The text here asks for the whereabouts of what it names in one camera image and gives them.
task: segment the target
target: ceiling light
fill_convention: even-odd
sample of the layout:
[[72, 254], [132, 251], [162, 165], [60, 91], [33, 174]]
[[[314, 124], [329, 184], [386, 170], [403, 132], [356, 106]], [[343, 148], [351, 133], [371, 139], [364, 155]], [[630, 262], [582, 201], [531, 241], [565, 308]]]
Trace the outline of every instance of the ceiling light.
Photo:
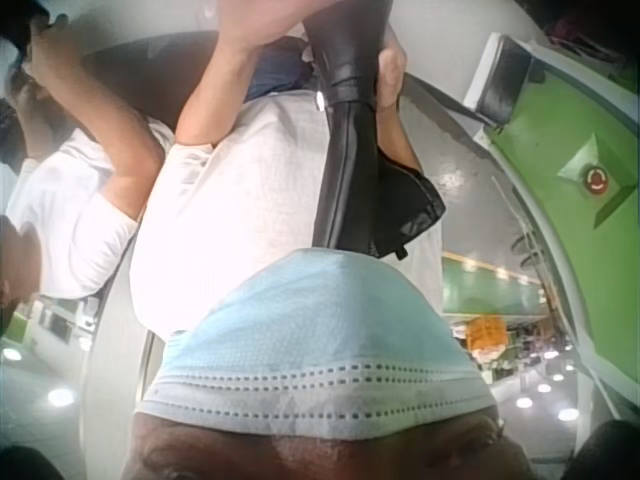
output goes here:
[[327, 109], [327, 103], [324, 101], [324, 95], [322, 92], [316, 93], [316, 105], [318, 106], [318, 110], [324, 112]]
[[562, 420], [563, 422], [572, 422], [573, 420], [576, 420], [579, 416], [580, 416], [580, 412], [578, 412], [578, 410], [576, 410], [575, 408], [565, 408], [560, 410], [560, 413], [558, 414], [558, 419]]
[[76, 401], [73, 392], [68, 388], [58, 388], [51, 390], [47, 396], [49, 402], [54, 407], [67, 407]]
[[533, 400], [529, 397], [522, 397], [516, 401], [516, 407], [518, 408], [531, 408], [533, 406]]
[[473, 273], [478, 270], [478, 262], [475, 260], [465, 260], [462, 264], [462, 268], [465, 272]]
[[2, 350], [2, 356], [12, 362], [19, 362], [22, 360], [22, 354], [13, 348], [5, 348]]
[[509, 280], [509, 273], [504, 268], [499, 268], [496, 270], [496, 277], [500, 280]]
[[91, 351], [91, 347], [93, 346], [93, 340], [89, 337], [80, 337], [78, 343], [80, 344], [80, 349], [85, 352]]

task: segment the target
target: red button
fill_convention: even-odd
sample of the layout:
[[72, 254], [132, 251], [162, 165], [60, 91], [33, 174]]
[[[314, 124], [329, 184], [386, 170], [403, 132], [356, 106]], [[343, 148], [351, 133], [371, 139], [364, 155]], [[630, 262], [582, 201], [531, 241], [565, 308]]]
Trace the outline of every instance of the red button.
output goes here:
[[609, 176], [600, 167], [591, 168], [585, 177], [585, 185], [594, 195], [603, 195], [609, 189]]

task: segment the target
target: light blue face mask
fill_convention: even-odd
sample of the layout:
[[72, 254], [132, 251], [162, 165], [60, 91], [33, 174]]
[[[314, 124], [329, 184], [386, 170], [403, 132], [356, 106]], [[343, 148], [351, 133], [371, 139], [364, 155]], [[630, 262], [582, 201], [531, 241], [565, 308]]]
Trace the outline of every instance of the light blue face mask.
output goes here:
[[359, 440], [494, 404], [448, 326], [399, 272], [304, 250], [174, 336], [138, 411], [236, 433]]

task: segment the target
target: green wall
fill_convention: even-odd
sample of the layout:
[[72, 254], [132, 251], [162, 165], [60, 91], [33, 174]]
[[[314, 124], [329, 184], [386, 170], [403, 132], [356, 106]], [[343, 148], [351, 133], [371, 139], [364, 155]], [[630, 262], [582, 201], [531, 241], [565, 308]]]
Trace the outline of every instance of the green wall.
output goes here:
[[7, 328], [7, 331], [4, 333], [4, 337], [16, 343], [22, 343], [26, 331], [27, 320], [21, 315], [14, 315], [9, 324], [9, 328]]
[[496, 272], [478, 268], [467, 272], [462, 263], [443, 258], [444, 312], [448, 315], [536, 316], [548, 312], [540, 304], [540, 285], [521, 285], [517, 279], [499, 279]]
[[[492, 140], [546, 212], [574, 268], [597, 353], [639, 380], [638, 139], [586, 94], [547, 72], [525, 87]], [[607, 194], [581, 183], [594, 164]]]

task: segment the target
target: white shirt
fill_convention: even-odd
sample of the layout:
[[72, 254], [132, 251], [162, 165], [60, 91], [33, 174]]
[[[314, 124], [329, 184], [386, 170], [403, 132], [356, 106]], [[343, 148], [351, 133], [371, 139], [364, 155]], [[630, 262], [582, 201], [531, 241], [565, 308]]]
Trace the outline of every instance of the white shirt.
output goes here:
[[[168, 150], [170, 130], [156, 122], [151, 129]], [[30, 223], [38, 234], [39, 293], [83, 298], [115, 272], [138, 224], [100, 194], [112, 174], [104, 149], [79, 129], [42, 163], [25, 160], [7, 217], [18, 231]]]
[[[217, 148], [172, 148], [135, 245], [131, 293], [138, 319], [167, 340], [191, 330], [232, 290], [312, 244], [329, 133], [314, 95], [293, 92], [244, 106]], [[438, 227], [388, 263], [442, 308]]]

